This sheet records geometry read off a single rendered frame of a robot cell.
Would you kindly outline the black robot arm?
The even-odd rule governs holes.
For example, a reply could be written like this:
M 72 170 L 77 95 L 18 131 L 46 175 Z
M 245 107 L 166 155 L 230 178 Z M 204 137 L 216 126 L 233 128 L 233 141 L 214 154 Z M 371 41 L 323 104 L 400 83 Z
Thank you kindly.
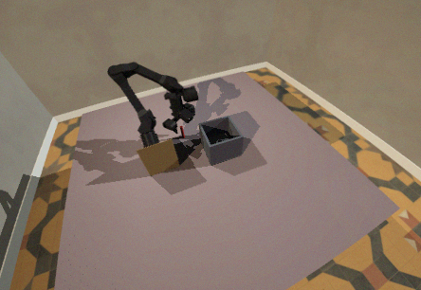
M 159 142 L 157 134 L 155 131 L 153 131 L 156 127 L 155 120 L 153 119 L 155 117 L 151 115 L 151 112 L 149 111 L 150 109 L 145 112 L 143 105 L 136 98 L 136 94 L 133 93 L 134 91 L 130 85 L 128 86 L 127 78 L 130 78 L 134 74 L 139 74 L 146 79 L 160 84 L 163 88 L 169 92 L 172 92 L 166 92 L 164 99 L 170 100 L 170 104 L 174 108 L 180 107 L 183 104 L 181 96 L 183 96 L 183 100 L 187 102 L 198 100 L 198 94 L 194 86 L 184 88 L 181 84 L 178 83 L 176 78 L 158 74 L 155 71 L 150 70 L 135 62 L 112 65 L 108 68 L 107 73 L 119 85 L 127 99 L 131 102 L 137 111 L 137 115 L 141 123 L 137 130 L 140 134 L 142 134 L 140 136 L 144 146 L 143 148 L 157 144 Z M 193 119 L 194 115 L 194 108 L 186 109 L 185 106 L 183 106 L 181 111 L 178 110 L 177 112 L 177 118 L 184 120 L 186 123 L 189 123 Z M 154 127 L 152 127 L 153 125 Z

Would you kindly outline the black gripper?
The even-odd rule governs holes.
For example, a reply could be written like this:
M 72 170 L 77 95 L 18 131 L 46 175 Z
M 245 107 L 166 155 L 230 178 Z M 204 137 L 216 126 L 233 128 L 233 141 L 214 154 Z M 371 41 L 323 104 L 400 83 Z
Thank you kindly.
M 174 118 L 173 119 L 167 119 L 167 120 L 165 120 L 164 122 L 163 122 L 163 127 L 164 128 L 166 128 L 166 129 L 169 129 L 169 130 L 171 130 L 171 131 L 174 131 L 176 134 L 177 134 L 177 121 L 179 121 L 179 119 L 177 118 L 177 112 L 178 112 L 178 110 L 182 110 L 183 109 L 183 106 L 185 106 L 186 107 L 186 109 L 191 109 L 191 108 L 194 108 L 194 106 L 192 105 L 192 104 L 189 104 L 189 103 L 185 103 L 185 104 L 182 104 L 180 107 L 176 107 L 176 108 L 174 108 L 174 107 L 172 107 L 172 106 L 170 106 L 170 109 L 172 109 L 172 116 L 174 116 Z

